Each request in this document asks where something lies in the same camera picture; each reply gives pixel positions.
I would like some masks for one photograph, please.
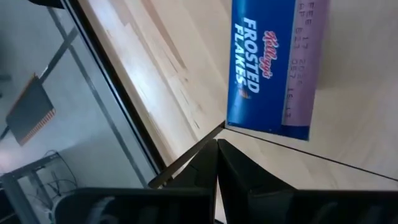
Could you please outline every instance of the wooden table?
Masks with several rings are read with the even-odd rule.
[[[231,0],[79,2],[166,164],[225,119]],[[396,15],[394,0],[333,0],[310,141],[244,132],[398,179]],[[398,186],[229,130],[218,138],[297,188]]]

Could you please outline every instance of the black cable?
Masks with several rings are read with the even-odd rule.
[[[43,186],[46,186],[46,185],[48,185],[48,184],[52,184],[52,183],[56,183],[56,182],[59,183],[59,182],[61,182],[61,181],[69,182],[69,183],[73,184],[73,185],[75,186],[76,189],[78,188],[76,183],[74,183],[73,181],[68,180],[68,179],[57,179],[57,180],[50,181],[50,182],[47,182],[47,183],[45,183],[45,184],[42,184],[42,185],[40,185],[39,187],[43,187]]]
[[[51,187],[51,189],[54,191],[55,194],[59,195],[60,189],[52,186],[51,184],[46,184],[47,186]]]
[[[69,165],[68,165],[67,162],[63,159],[63,157],[60,155],[59,152],[57,152],[57,151],[55,151],[55,150],[49,150],[49,151],[47,151],[47,152],[43,155],[43,157],[47,156],[50,152],[52,152],[52,153],[58,155],[59,158],[62,160],[62,162],[66,165],[66,167],[68,168],[70,174],[71,174],[72,177],[73,177],[73,180],[75,181],[76,188],[77,188],[77,186],[78,186],[78,184],[77,184],[77,179],[76,179],[75,175],[73,174],[71,168],[69,167]]]
[[[67,193],[70,193],[70,192],[72,192],[72,191],[74,191],[74,190],[75,190],[75,189],[73,189],[73,190],[68,190],[68,191],[66,191],[66,192],[61,192],[60,195],[56,195],[56,196],[52,197],[51,200],[54,200],[54,199],[56,199],[57,197],[61,197],[62,194],[67,194]]]
[[[40,199],[38,196],[32,195],[32,194],[26,194],[27,196],[30,196],[32,198],[35,198],[35,200],[39,200],[40,202],[42,202],[42,204],[44,206],[46,206],[46,208],[51,209],[49,205],[47,205],[42,199]]]
[[[52,175],[52,178],[53,178],[53,180],[58,180],[58,177],[57,177],[57,175],[55,175],[55,172],[54,171],[51,171],[51,175]],[[60,182],[59,181],[56,181],[56,190],[57,190],[57,194],[60,194]]]

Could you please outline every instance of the purple label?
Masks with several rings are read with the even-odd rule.
[[[329,0],[296,2],[284,125],[309,126],[311,123],[328,5]]]

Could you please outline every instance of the frosted flakes box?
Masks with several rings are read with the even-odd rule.
[[[329,0],[233,0],[227,123],[308,140]]]

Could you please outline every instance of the floor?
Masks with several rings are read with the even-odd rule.
[[[66,32],[71,31],[73,24],[66,11],[55,12]],[[11,82],[0,83],[1,131],[6,127],[5,117],[11,105],[28,79],[34,73],[42,74],[62,42],[46,7],[26,0],[0,1],[0,73],[12,77]],[[142,187],[121,141],[146,182],[153,178],[154,171],[82,39],[78,36],[72,46],[93,85],[88,85],[67,50],[44,82],[56,109],[55,117],[22,147],[12,133],[7,134],[0,142],[0,174],[56,150],[71,167],[80,187]],[[93,90],[98,93],[97,99]]]

